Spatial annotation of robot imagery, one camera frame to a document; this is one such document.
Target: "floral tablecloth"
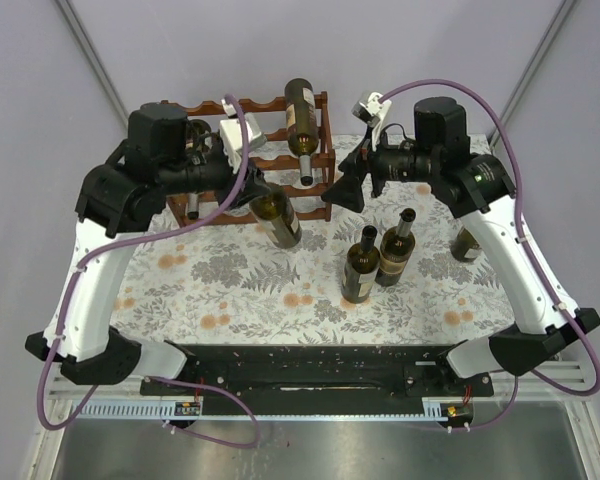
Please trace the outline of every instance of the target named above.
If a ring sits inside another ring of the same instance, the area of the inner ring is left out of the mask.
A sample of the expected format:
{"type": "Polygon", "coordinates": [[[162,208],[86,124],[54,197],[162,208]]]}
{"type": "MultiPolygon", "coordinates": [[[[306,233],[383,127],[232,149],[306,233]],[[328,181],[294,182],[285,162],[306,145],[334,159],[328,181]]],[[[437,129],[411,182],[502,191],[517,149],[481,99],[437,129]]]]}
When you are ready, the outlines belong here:
{"type": "MultiPolygon", "coordinates": [[[[359,137],[333,140],[342,160],[359,137]]],[[[472,150],[488,151],[484,136],[472,138],[472,150]]],[[[257,155],[273,159],[282,152],[286,145],[272,142],[257,155]]],[[[295,171],[278,175],[274,180],[299,185],[295,171]]],[[[449,253],[459,223],[428,185],[387,184],[384,195],[371,199],[367,179],[364,192],[362,214],[334,206],[331,222],[302,222],[302,241],[291,250],[274,247],[255,224],[203,227],[138,247],[112,324],[136,337],[179,343],[426,344],[476,338],[513,321],[484,255],[464,265],[449,253]],[[375,285],[365,304],[348,303],[339,284],[347,249],[364,225],[375,225],[381,236],[407,206],[417,212],[417,243],[402,279],[395,287],[375,285]]],[[[304,211],[319,199],[293,202],[304,211]]],[[[176,227],[166,210],[151,231],[176,227]]]]}

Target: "bottle label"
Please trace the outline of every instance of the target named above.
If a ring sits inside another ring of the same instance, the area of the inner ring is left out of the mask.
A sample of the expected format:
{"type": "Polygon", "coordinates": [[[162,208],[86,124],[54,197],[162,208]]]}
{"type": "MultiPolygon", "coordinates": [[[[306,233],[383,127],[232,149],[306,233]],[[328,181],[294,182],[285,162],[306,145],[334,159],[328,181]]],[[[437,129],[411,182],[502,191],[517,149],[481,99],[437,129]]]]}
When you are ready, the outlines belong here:
{"type": "Polygon", "coordinates": [[[293,221],[291,222],[291,232],[295,235],[298,231],[298,227],[300,226],[300,221],[298,220],[298,215],[296,212],[293,212],[293,221]]]}
{"type": "Polygon", "coordinates": [[[313,92],[308,88],[302,89],[302,96],[304,97],[305,102],[311,104],[311,106],[316,106],[316,98],[313,96],[313,92]]]}
{"type": "Polygon", "coordinates": [[[296,123],[296,109],[293,104],[287,107],[287,128],[291,128],[296,123]]]}
{"type": "Polygon", "coordinates": [[[466,258],[467,260],[475,260],[480,256],[480,252],[480,247],[473,246],[469,250],[467,250],[467,253],[464,254],[464,258],[466,258]]]}
{"type": "Polygon", "coordinates": [[[300,222],[298,221],[298,215],[296,215],[295,210],[293,210],[291,202],[288,202],[285,215],[280,215],[273,220],[263,220],[260,218],[257,218],[257,220],[264,228],[271,243],[276,247],[289,248],[298,243],[296,235],[298,230],[300,230],[300,222]],[[285,218],[289,217],[292,217],[291,223],[285,221],[285,218]]]}
{"type": "Polygon", "coordinates": [[[358,283],[360,284],[366,284],[366,283],[373,283],[373,281],[376,279],[376,270],[374,270],[373,272],[369,272],[369,273],[358,273],[359,277],[358,278],[358,283]]]}
{"type": "Polygon", "coordinates": [[[374,283],[373,280],[370,281],[370,282],[367,282],[367,283],[361,283],[360,284],[360,292],[358,293],[358,295],[360,297],[364,297],[366,295],[369,295],[369,292],[371,291],[371,287],[373,287],[373,283],[374,283]]]}
{"type": "Polygon", "coordinates": [[[353,297],[364,298],[371,292],[377,273],[376,268],[373,272],[360,274],[347,263],[342,273],[342,288],[353,297]]]}
{"type": "Polygon", "coordinates": [[[380,252],[380,270],[382,270],[382,273],[389,276],[402,274],[408,261],[409,257],[402,260],[395,255],[380,252]]]}

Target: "wine bottle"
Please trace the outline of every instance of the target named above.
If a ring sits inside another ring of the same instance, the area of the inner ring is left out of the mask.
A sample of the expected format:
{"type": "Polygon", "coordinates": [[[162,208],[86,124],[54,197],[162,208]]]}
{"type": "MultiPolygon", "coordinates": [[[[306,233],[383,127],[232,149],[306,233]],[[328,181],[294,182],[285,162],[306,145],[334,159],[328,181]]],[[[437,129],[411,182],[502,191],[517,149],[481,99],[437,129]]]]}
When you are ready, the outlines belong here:
{"type": "Polygon", "coordinates": [[[462,227],[451,244],[451,255],[462,263],[472,263],[480,256],[482,248],[469,230],[462,227]]]}
{"type": "Polygon", "coordinates": [[[275,183],[268,185],[271,193],[249,202],[249,209],[276,247],[295,247],[302,238],[298,216],[284,189],[275,183]]]}
{"type": "Polygon", "coordinates": [[[300,183],[313,183],[311,155],[318,148],[318,123],[313,87],[304,78],[291,80],[284,87],[287,104],[287,141],[289,150],[300,160],[300,183]]]}
{"type": "Polygon", "coordinates": [[[380,268],[376,283],[383,287],[395,285],[400,280],[404,267],[416,246],[416,237],[411,231],[411,225],[416,219],[413,208],[405,208],[400,213],[400,222],[391,227],[382,236],[380,243],[380,268]]]}
{"type": "Polygon", "coordinates": [[[353,245],[347,252],[342,276],[342,296],[351,303],[362,303],[371,293],[380,264],[380,252],[373,245],[378,230],[372,225],[362,229],[360,243],[353,245]]]}

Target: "metal floor panel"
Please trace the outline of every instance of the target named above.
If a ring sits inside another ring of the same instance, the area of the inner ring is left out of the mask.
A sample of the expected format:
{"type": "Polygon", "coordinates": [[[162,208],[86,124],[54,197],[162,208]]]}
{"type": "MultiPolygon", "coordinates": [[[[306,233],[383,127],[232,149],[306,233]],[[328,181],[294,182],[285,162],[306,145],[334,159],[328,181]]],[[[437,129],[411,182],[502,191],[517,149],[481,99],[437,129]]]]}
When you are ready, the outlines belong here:
{"type": "MultiPolygon", "coordinates": [[[[476,405],[478,420],[497,412],[476,405]]],[[[248,441],[246,422],[204,422],[207,435],[248,441]]],[[[371,422],[263,423],[257,450],[235,450],[155,421],[79,420],[64,436],[54,480],[581,479],[564,407],[520,403],[501,423],[469,434],[371,422]]]]}

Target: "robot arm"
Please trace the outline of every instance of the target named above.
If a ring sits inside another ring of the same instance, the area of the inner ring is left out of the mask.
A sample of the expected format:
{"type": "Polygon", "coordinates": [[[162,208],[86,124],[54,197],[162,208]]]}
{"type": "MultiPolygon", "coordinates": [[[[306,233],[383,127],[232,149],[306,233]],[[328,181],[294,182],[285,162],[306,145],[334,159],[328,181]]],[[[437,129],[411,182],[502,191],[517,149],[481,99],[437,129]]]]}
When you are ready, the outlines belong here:
{"type": "MultiPolygon", "coordinates": [[[[245,119],[249,146],[257,148],[266,137],[252,115],[245,119]]],[[[187,149],[186,132],[187,115],[178,107],[147,104],[130,115],[128,138],[83,182],[76,207],[79,220],[71,270],[61,298],[80,259],[106,245],[145,235],[153,215],[164,210],[167,195],[211,190],[219,202],[227,198],[240,165],[242,140],[237,120],[220,122],[222,140],[210,149],[187,149]]],[[[232,207],[267,192],[262,172],[250,164],[232,207]]],[[[63,376],[76,384],[112,385],[129,375],[175,378],[186,363],[185,352],[171,344],[127,338],[109,326],[135,248],[99,255],[79,277],[54,358],[61,363],[63,376]]],[[[42,360],[56,340],[60,309],[61,304],[43,332],[27,338],[27,350],[42,360]]]]}
{"type": "Polygon", "coordinates": [[[491,336],[462,342],[439,359],[456,378],[504,369],[523,375],[577,340],[560,310],[566,309],[585,333],[600,324],[594,309],[579,308],[562,288],[524,224],[518,238],[514,221],[515,187],[501,162],[469,150],[466,113],[455,100],[427,98],[415,105],[415,141],[390,145],[383,130],[387,102],[364,94],[353,113],[368,126],[360,144],[340,164],[344,173],[322,198],[355,212],[364,208],[362,182],[371,175],[372,196],[387,181],[427,182],[432,194],[484,249],[509,301],[515,324],[491,336]],[[560,294],[554,305],[523,249],[528,242],[549,281],[560,294]]]}

